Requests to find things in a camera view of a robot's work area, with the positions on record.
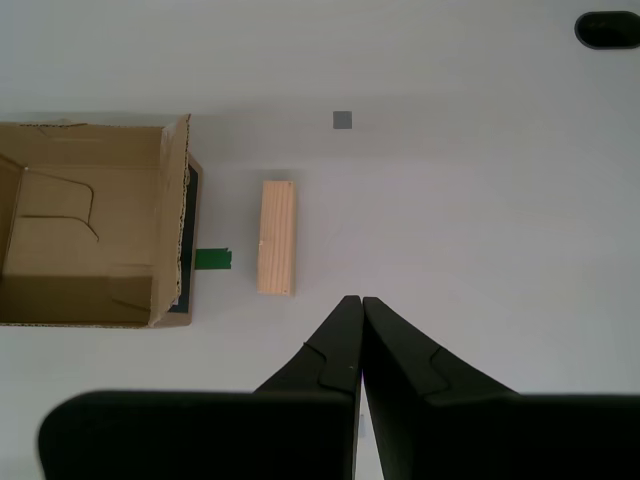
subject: black oval object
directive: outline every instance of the black oval object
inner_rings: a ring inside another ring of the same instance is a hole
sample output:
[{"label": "black oval object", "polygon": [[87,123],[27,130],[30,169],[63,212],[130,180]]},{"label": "black oval object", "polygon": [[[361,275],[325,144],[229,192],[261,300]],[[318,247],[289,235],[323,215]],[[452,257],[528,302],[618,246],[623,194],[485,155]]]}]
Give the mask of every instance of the black oval object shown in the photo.
[{"label": "black oval object", "polygon": [[633,12],[589,12],[576,21],[576,37],[586,47],[616,50],[640,46],[640,17]]}]

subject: green tape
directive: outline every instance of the green tape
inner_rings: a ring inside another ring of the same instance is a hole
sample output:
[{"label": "green tape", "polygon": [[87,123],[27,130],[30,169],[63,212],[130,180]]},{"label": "green tape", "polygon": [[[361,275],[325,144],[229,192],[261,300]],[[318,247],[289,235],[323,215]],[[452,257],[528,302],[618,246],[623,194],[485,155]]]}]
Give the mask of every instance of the green tape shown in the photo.
[{"label": "green tape", "polygon": [[230,270],[231,252],[228,248],[199,248],[196,250],[196,270]]}]

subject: white surface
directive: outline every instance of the white surface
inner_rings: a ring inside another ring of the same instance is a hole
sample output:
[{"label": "white surface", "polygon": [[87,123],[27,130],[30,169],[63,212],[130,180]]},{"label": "white surface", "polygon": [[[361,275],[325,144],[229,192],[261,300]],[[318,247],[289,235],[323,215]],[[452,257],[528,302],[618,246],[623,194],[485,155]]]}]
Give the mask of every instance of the white surface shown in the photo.
[{"label": "white surface", "polygon": [[[199,245],[233,269],[198,272],[190,328],[2,327],[0,478],[38,477],[78,392],[255,388],[345,294],[515,390],[639,392],[640,50],[583,47],[597,9],[640,2],[5,2],[0,113],[196,113]],[[255,293],[265,178],[299,187],[291,300]]]}]

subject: wooden block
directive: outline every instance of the wooden block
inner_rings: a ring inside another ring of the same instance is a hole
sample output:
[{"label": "wooden block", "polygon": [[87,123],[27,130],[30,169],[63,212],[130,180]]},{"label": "wooden block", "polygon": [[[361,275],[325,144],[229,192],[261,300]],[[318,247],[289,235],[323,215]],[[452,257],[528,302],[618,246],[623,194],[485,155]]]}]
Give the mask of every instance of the wooden block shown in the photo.
[{"label": "wooden block", "polygon": [[262,185],[258,293],[293,295],[296,270],[296,192],[293,182]]}]

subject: cardboard box flap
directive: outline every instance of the cardboard box flap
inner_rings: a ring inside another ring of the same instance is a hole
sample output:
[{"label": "cardboard box flap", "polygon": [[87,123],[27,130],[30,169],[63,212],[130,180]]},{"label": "cardboard box flap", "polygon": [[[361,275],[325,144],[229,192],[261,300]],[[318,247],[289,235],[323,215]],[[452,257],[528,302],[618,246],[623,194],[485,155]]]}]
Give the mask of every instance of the cardboard box flap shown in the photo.
[{"label": "cardboard box flap", "polygon": [[188,178],[188,143],[189,115],[163,129],[150,325],[158,322],[180,296],[180,252]]},{"label": "cardboard box flap", "polygon": [[89,224],[93,190],[89,185],[26,171],[20,186],[17,217],[67,217]]},{"label": "cardboard box flap", "polygon": [[0,157],[0,274],[9,248],[22,172],[20,166]]},{"label": "cardboard box flap", "polygon": [[0,124],[0,152],[22,166],[157,167],[162,127]]},{"label": "cardboard box flap", "polygon": [[0,283],[2,321],[100,325],[117,319],[114,325],[145,325],[148,309],[114,301],[118,279],[109,278],[108,270],[98,237],[84,222],[16,218]]}]

